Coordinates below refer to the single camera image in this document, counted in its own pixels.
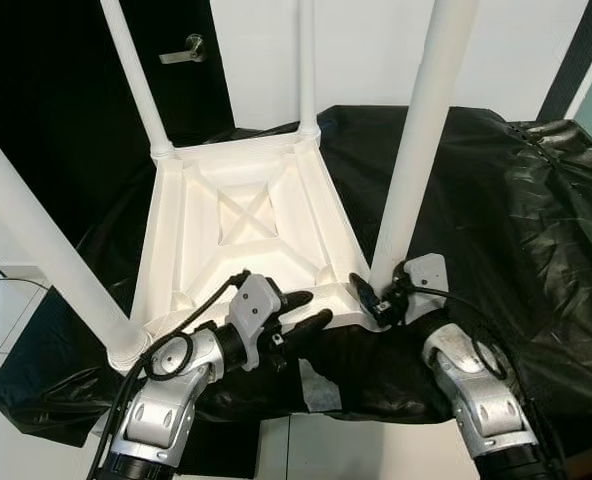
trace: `black tarp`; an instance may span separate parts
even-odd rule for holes
[[[406,112],[339,106],[319,115],[323,158],[368,260]],[[238,130],[215,141],[253,135]],[[118,269],[115,258],[131,265],[120,270],[127,275],[114,275],[110,289],[127,299],[150,182],[149,175],[135,182],[145,187],[133,186],[112,228],[100,226],[88,239],[105,252],[97,268]],[[430,252],[445,256],[450,290],[493,318],[489,329],[508,346],[526,396],[554,425],[566,453],[592,446],[591,138],[572,121],[508,124],[489,110],[452,108],[410,256]],[[457,304],[449,313],[466,329],[481,320]],[[49,328],[33,323],[1,368],[0,409],[21,431],[80,442],[108,406],[115,375],[75,315]],[[35,347],[37,335],[44,349]],[[418,348],[404,328],[375,334],[346,327],[324,332],[302,353],[338,384],[343,409],[329,412],[335,417],[443,421],[448,406]],[[197,407],[202,418],[217,421],[306,411],[293,363],[281,374],[269,367],[234,373],[209,386]]]

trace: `door handle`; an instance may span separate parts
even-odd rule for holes
[[[181,63],[181,62],[203,62],[205,61],[205,42],[203,37],[197,33],[192,33],[187,40],[185,40],[185,47],[187,50],[175,53],[164,53],[159,55],[160,62],[163,65],[170,63]]]

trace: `black door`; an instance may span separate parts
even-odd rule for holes
[[[233,127],[208,0],[123,2],[170,140]],[[202,63],[164,65],[190,34]],[[0,1],[0,146],[76,243],[102,218],[149,145],[97,0]]]

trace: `wire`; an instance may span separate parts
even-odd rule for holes
[[[103,433],[100,437],[100,442],[98,444],[98,448],[96,449],[96,453],[94,454],[94,459],[92,460],[92,464],[89,469],[89,473],[87,474],[87,480],[94,480],[96,477],[96,473],[98,467],[100,465],[100,460],[105,452],[105,447],[107,446],[107,440],[109,439],[109,435],[114,424],[117,425],[117,428],[123,422],[127,406],[129,404],[129,400],[131,398],[131,392],[134,389],[134,384],[138,379],[138,376],[145,368],[146,365],[151,364],[152,357],[154,354],[161,349],[167,342],[169,342],[173,338],[179,337],[182,330],[187,328],[192,322],[194,322],[199,316],[201,316],[205,311],[211,307],[216,300],[218,300],[223,293],[230,287],[236,286],[240,287],[242,282],[245,278],[249,275],[249,271],[244,270],[242,273],[238,275],[232,275],[229,277],[219,288],[214,292],[214,294],[209,297],[205,303],[203,303],[200,307],[198,307],[189,317],[187,317],[180,325],[178,325],[174,330],[169,332],[166,335],[163,335],[161,338],[156,340],[136,361],[134,366],[129,370],[121,385],[118,389],[118,393],[112,402],[112,406],[109,409],[109,414],[107,415],[107,422],[105,423],[105,428],[103,429]]]
[[[41,285],[40,283],[35,282],[34,280],[28,280],[26,278],[5,277],[5,278],[0,278],[0,282],[25,282],[25,283],[31,283],[33,285],[36,285],[37,287],[40,287],[43,290],[49,290],[49,288],[47,288],[45,285]]]
[[[154,362],[147,362],[145,364],[145,374],[147,378],[151,378],[152,380],[156,380],[157,382],[164,382],[165,380],[171,380],[174,377],[177,377],[180,372],[182,372],[189,361],[192,358],[192,339],[189,335],[185,332],[174,332],[172,338],[169,340],[171,341],[173,338],[181,338],[185,342],[185,355],[183,359],[180,361],[178,366],[169,373],[156,373],[154,371]]]
[[[453,300],[454,302],[458,302],[462,305],[469,307],[471,310],[478,313],[478,315],[480,315],[481,317],[489,320],[491,323],[494,322],[494,319],[489,314],[487,314],[485,311],[483,311],[483,309],[481,309],[478,305],[470,302],[466,298],[463,298],[459,295],[455,295],[451,292],[445,292],[443,290],[436,290],[434,288],[417,287],[415,285],[412,286],[412,291],[417,292],[417,293],[426,293],[429,295],[436,295],[438,297],[443,297],[443,298],[447,298],[449,300]],[[491,337],[492,340],[494,340],[496,343],[500,343],[501,345],[503,344],[503,342],[500,341],[500,339],[498,338],[497,335],[493,334],[493,332],[491,331],[491,329],[488,326],[485,325],[485,326],[482,326],[482,328],[489,334],[489,336]],[[500,361],[496,362],[498,365],[497,368],[494,368],[487,361],[487,359],[485,358],[485,355],[483,355],[483,352],[481,351],[480,342],[478,341],[478,338],[476,335],[472,335],[472,347],[474,348],[474,352],[476,352],[476,355],[478,355],[478,357],[480,358],[480,360],[483,363],[483,365],[485,366],[485,368],[487,368],[487,370],[489,370],[489,372],[494,377],[496,377],[498,380],[501,380],[501,381],[507,379],[507,370],[505,369],[505,367],[502,365],[502,363]]]
[[[427,293],[429,295],[436,295],[438,297],[448,298],[448,299],[453,300],[455,302],[462,303],[463,305],[468,306],[473,311],[478,313],[481,317],[486,318],[488,320],[493,320],[492,317],[490,315],[488,315],[486,312],[484,312],[478,305],[470,302],[466,298],[463,298],[463,297],[453,294],[451,292],[445,292],[443,290],[436,290],[435,288],[417,287],[415,285],[412,287],[412,291],[416,292],[416,293]]]

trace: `silver metal joint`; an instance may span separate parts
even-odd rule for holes
[[[281,298],[262,275],[247,277],[231,301],[226,322],[234,325],[245,348],[245,370],[258,365],[258,337],[281,306]],[[283,338],[278,335],[272,340],[280,343]],[[189,341],[173,338],[156,352],[154,374],[164,376],[179,369],[168,380],[147,380],[116,433],[112,452],[178,467],[194,421],[196,399],[225,373],[223,350],[213,331],[195,331]]]
[[[481,355],[492,368],[497,361],[485,345]],[[509,447],[538,444],[523,409],[509,387],[485,366],[472,339],[450,323],[430,335],[423,360],[432,368],[472,458]]]

